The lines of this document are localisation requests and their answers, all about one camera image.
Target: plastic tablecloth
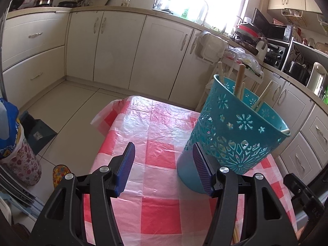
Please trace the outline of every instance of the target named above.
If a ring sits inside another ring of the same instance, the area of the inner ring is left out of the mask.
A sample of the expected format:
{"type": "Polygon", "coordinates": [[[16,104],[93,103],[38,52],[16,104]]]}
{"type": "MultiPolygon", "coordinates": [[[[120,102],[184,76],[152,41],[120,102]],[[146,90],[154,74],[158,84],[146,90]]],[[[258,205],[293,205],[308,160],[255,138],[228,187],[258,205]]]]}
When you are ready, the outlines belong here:
{"type": "MultiPolygon", "coordinates": [[[[199,113],[140,96],[116,100],[92,121],[105,135],[91,172],[121,155],[131,141],[136,146],[124,192],[112,198],[113,210],[124,245],[199,246],[209,229],[217,199],[188,189],[179,179],[176,163],[199,113]]],[[[247,176],[262,173],[297,230],[291,196],[271,155],[247,176]]],[[[238,197],[236,226],[241,233],[243,195],[238,197]]],[[[84,197],[88,242],[93,236],[90,197],[84,197]]]]}

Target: floral patterned container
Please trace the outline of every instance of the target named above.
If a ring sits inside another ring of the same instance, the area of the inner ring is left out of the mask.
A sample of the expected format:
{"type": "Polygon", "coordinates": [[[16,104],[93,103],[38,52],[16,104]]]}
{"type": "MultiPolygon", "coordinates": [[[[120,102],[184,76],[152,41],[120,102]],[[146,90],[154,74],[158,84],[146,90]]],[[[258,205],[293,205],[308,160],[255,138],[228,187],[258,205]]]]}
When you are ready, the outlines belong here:
{"type": "Polygon", "coordinates": [[[32,186],[37,184],[41,178],[41,165],[27,143],[21,124],[19,129],[21,129],[21,136],[15,150],[8,157],[1,159],[0,163],[7,165],[21,181],[32,186]]]}
{"type": "Polygon", "coordinates": [[[289,134],[281,117],[266,103],[256,113],[251,106],[258,96],[245,89],[243,100],[233,95],[235,82],[218,75],[190,138],[177,162],[183,183],[199,193],[205,193],[192,158],[192,146],[200,142],[205,153],[215,156],[221,166],[237,174],[245,174],[277,148],[289,134]]]}

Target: drawer handle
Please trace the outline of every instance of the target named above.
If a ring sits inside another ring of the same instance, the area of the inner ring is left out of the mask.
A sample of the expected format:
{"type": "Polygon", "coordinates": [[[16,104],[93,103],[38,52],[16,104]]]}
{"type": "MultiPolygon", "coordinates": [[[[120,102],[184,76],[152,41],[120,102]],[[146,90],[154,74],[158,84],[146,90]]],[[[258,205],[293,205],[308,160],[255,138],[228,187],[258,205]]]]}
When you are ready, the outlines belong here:
{"type": "Polygon", "coordinates": [[[274,94],[273,94],[273,96],[272,96],[272,100],[273,100],[273,101],[274,101],[274,96],[276,95],[278,89],[279,89],[279,91],[281,90],[281,86],[280,86],[280,85],[276,88],[276,90],[275,90],[275,92],[274,92],[274,94]]]}
{"type": "Polygon", "coordinates": [[[42,75],[42,73],[43,73],[43,72],[41,72],[40,74],[36,75],[34,78],[30,78],[30,80],[34,80],[34,79],[40,77],[40,76],[42,75]]]}
{"type": "Polygon", "coordinates": [[[39,33],[36,33],[36,34],[33,34],[33,35],[29,35],[28,37],[29,38],[34,38],[34,37],[37,37],[37,36],[42,35],[42,34],[43,34],[43,32],[39,32],[39,33]]]}
{"type": "Polygon", "coordinates": [[[186,42],[187,42],[187,37],[188,37],[188,34],[185,35],[185,38],[182,42],[182,46],[181,46],[181,51],[183,50],[183,47],[185,46],[186,42]]]}
{"type": "Polygon", "coordinates": [[[96,25],[97,25],[98,20],[99,20],[99,18],[96,19],[95,24],[94,24],[94,26],[93,26],[93,33],[94,33],[94,34],[96,34],[96,32],[97,32],[97,31],[96,31],[96,25]]]}
{"type": "Polygon", "coordinates": [[[315,126],[315,129],[319,132],[319,134],[323,137],[323,139],[325,140],[326,143],[328,143],[327,139],[325,138],[324,134],[322,133],[322,131],[318,128],[318,126],[315,126]]]}
{"type": "Polygon", "coordinates": [[[197,39],[198,39],[198,37],[195,38],[194,43],[193,43],[192,46],[191,46],[190,54],[192,54],[193,50],[194,50],[195,47],[196,47],[197,39]]]}
{"type": "Polygon", "coordinates": [[[296,160],[298,164],[301,166],[303,173],[305,172],[305,168],[302,166],[301,160],[298,158],[297,154],[295,154],[296,160]]]}
{"type": "Polygon", "coordinates": [[[287,89],[284,89],[283,92],[282,92],[282,94],[280,95],[279,100],[278,100],[278,103],[277,103],[278,105],[281,105],[281,103],[279,103],[279,102],[280,102],[280,99],[281,99],[281,97],[283,96],[284,93],[287,94],[287,89]]]}
{"type": "Polygon", "coordinates": [[[101,25],[101,34],[104,33],[104,28],[105,28],[105,26],[106,26],[106,18],[104,19],[104,22],[103,22],[103,24],[101,25]]]}

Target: tile floor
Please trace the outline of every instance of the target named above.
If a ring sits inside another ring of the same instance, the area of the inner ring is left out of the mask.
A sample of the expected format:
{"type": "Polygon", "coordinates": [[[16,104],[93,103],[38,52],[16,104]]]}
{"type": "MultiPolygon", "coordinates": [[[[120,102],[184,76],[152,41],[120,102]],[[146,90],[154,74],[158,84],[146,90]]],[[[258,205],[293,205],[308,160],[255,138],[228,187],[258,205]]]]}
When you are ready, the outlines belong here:
{"type": "MultiPolygon", "coordinates": [[[[28,189],[46,202],[54,187],[52,170],[65,164],[77,176],[88,174],[104,137],[90,125],[98,112],[124,94],[64,81],[36,101],[28,112],[42,119],[58,135],[37,155],[42,166],[38,184],[28,189]]],[[[34,221],[23,213],[13,212],[14,222],[32,230],[34,221]]]]}

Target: dish rack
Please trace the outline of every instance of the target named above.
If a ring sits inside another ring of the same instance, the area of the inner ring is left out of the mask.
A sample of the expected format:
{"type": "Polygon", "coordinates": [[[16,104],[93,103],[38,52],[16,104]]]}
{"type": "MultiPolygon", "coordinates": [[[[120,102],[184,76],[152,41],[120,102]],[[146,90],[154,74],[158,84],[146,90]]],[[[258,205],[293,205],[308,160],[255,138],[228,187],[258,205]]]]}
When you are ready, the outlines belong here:
{"type": "Polygon", "coordinates": [[[285,17],[285,19],[292,25],[296,25],[297,27],[307,28],[307,19],[305,14],[302,14],[300,16],[293,16],[286,14],[286,11],[281,10],[281,15],[285,17]]]}

